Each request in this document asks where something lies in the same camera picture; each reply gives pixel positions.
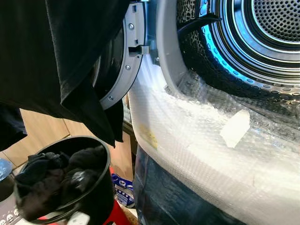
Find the black garment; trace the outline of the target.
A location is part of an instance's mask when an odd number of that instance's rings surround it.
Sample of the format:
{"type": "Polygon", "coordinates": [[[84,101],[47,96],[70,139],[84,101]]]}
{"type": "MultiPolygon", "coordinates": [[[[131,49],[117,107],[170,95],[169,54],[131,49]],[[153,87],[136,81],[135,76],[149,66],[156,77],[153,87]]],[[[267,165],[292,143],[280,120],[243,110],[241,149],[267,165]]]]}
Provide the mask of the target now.
{"type": "Polygon", "coordinates": [[[27,166],[15,177],[21,194],[17,207],[22,217],[38,219],[81,197],[84,193],[69,190],[69,171],[92,169],[100,176],[106,159],[107,152],[103,146],[78,150],[70,156],[64,152],[30,156],[27,166]]]}

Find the black round bucket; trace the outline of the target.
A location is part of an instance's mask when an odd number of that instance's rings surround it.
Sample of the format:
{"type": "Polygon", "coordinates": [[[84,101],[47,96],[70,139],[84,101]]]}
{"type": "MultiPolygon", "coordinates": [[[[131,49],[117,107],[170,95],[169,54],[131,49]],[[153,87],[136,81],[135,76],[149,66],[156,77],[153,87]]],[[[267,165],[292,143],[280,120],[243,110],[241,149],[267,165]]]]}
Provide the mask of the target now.
{"type": "MultiPolygon", "coordinates": [[[[105,169],[100,173],[98,181],[92,187],[92,189],[90,189],[90,191],[87,191],[81,197],[78,197],[72,202],[60,206],[57,210],[54,210],[52,212],[59,211],[59,210],[65,211],[66,208],[68,208],[69,206],[73,206],[76,203],[105,203],[107,201],[113,201],[112,180],[109,171],[109,167],[111,165],[111,153],[109,152],[107,144],[103,143],[99,139],[92,136],[70,136],[61,139],[60,141],[54,142],[36,153],[39,154],[39,153],[46,153],[46,152],[54,152],[54,153],[64,152],[70,156],[71,154],[77,152],[78,150],[83,150],[85,148],[92,148],[96,146],[103,146],[107,152],[105,169]]],[[[24,167],[22,167],[22,169],[25,168],[27,164],[28,164],[28,160],[26,161],[26,164],[24,165],[24,167]]],[[[21,194],[17,190],[16,180],[15,180],[15,193],[16,193],[16,207],[17,207],[17,204],[21,201],[21,194]]],[[[35,219],[32,220],[26,219],[26,221],[31,223],[33,223],[32,221],[34,220],[35,219]]]]}

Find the blue and white package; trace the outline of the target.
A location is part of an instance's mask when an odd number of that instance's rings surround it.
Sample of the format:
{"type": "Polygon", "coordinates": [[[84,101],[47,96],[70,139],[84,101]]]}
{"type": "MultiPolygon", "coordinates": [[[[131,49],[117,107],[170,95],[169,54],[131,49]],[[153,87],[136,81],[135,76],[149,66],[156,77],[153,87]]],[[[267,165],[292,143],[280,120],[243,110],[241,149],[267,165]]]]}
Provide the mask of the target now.
{"type": "Polygon", "coordinates": [[[120,177],[118,174],[111,174],[112,184],[114,185],[114,194],[117,202],[126,208],[135,207],[133,182],[120,177]]]}

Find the red stool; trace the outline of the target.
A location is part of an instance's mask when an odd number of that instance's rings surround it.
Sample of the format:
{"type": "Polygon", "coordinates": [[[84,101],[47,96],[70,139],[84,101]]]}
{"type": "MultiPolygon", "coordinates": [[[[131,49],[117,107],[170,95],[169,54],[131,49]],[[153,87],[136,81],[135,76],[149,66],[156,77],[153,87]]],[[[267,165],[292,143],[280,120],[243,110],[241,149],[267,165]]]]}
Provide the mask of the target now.
{"type": "Polygon", "coordinates": [[[66,225],[75,212],[83,212],[90,216],[88,225],[135,225],[117,201],[101,203],[77,202],[65,211],[55,211],[47,216],[32,221],[37,225],[66,225]]]}

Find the wooden cabinet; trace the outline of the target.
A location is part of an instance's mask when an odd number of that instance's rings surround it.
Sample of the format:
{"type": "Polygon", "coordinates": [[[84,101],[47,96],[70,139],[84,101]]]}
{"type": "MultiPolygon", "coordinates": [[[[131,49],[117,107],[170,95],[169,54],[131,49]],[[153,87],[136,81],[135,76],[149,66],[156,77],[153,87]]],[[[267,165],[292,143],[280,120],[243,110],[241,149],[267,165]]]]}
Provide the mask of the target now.
{"type": "MultiPolygon", "coordinates": [[[[131,125],[129,113],[129,95],[123,98],[124,122],[122,128],[123,142],[116,142],[115,147],[109,146],[111,151],[111,167],[113,172],[127,180],[134,179],[135,155],[137,141],[131,125]]],[[[27,137],[0,152],[0,158],[12,163],[13,171],[19,171],[21,166],[31,156],[42,148],[60,139],[93,134],[87,127],[79,122],[67,119],[58,119],[46,114],[21,110],[26,127],[27,137]]]]}

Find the clear blue plastic bottle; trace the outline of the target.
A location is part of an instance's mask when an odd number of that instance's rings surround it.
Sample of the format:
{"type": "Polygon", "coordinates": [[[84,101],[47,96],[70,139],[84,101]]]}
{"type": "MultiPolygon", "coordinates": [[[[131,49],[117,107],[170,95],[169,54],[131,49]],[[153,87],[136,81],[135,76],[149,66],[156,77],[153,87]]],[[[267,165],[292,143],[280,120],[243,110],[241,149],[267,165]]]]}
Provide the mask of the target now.
{"type": "Polygon", "coordinates": [[[9,159],[0,158],[0,182],[13,177],[13,163],[9,159]]]}

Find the dark patterned mat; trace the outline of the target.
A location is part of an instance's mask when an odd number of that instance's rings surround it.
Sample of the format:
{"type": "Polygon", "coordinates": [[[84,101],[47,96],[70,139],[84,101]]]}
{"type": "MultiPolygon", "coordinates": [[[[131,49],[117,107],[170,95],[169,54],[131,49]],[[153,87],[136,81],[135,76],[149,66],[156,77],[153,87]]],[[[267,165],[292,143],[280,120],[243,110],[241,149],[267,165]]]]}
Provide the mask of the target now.
{"type": "Polygon", "coordinates": [[[15,225],[20,219],[14,194],[0,201],[0,225],[15,225]]]}

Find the clear bubble wrap sheet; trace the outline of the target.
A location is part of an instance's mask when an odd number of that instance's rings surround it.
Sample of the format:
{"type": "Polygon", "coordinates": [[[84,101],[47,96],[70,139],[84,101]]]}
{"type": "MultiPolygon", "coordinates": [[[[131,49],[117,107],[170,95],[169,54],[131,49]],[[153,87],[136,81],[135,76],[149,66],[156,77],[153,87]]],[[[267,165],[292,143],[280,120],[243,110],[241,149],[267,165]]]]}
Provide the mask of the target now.
{"type": "Polygon", "coordinates": [[[193,72],[179,89],[143,57],[129,90],[139,224],[300,225],[296,107],[230,96],[193,72]],[[219,132],[241,110],[250,128],[229,148],[219,132]]]}

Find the white tape piece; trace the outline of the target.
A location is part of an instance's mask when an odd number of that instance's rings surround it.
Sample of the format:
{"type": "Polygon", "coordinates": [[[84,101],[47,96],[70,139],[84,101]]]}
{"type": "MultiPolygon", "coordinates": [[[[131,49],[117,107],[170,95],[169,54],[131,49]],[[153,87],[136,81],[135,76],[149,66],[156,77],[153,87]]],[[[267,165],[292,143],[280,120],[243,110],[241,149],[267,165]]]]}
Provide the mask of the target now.
{"type": "Polygon", "coordinates": [[[225,145],[235,148],[239,141],[246,135],[250,128],[249,111],[241,110],[236,112],[223,126],[219,135],[223,138],[225,145]]]}

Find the large black t-shirt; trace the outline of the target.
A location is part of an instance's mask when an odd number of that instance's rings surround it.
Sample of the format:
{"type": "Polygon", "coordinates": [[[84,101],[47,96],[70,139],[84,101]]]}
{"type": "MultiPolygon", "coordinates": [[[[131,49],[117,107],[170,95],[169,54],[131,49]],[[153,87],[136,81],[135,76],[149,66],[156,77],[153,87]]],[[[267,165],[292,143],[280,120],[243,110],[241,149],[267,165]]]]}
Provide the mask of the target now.
{"type": "Polygon", "coordinates": [[[0,151],[27,136],[21,110],[84,123],[122,141],[123,106],[100,101],[116,81],[130,0],[0,0],[0,151]]]}

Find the grey rubber door seal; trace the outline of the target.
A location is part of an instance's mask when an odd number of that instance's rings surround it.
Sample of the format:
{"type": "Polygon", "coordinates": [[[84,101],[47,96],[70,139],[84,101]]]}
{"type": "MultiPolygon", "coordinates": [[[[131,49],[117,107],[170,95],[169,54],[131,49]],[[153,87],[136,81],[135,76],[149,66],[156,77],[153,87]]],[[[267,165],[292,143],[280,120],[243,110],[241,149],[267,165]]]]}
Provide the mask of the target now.
{"type": "Polygon", "coordinates": [[[174,96],[184,98],[179,85],[189,76],[177,34],[177,0],[156,1],[156,44],[159,66],[174,96]]]}

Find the grey rimmed washer door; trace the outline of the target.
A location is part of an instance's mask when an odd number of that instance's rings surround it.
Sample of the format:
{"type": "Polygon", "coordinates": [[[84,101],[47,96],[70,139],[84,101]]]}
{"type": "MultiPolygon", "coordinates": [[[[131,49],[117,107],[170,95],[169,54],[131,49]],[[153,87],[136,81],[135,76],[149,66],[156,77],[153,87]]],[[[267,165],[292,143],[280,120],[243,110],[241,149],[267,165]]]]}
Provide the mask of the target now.
{"type": "Polygon", "coordinates": [[[148,53],[146,12],[146,0],[130,2],[122,28],[94,64],[92,85],[103,109],[116,105],[129,92],[148,53]]]}

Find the black drum lifter paddle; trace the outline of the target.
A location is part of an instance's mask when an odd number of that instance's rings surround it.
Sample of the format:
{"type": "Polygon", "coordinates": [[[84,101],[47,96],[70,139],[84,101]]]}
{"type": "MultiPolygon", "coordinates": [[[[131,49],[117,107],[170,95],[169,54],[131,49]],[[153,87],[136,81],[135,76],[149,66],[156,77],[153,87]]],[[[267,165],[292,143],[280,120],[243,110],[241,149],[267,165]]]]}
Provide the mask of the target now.
{"type": "Polygon", "coordinates": [[[208,24],[216,23],[221,21],[222,19],[215,14],[208,13],[206,15],[202,15],[201,17],[192,19],[188,22],[184,22],[179,24],[177,27],[177,35],[178,40],[184,39],[189,33],[199,30],[201,27],[204,27],[208,24]]]}

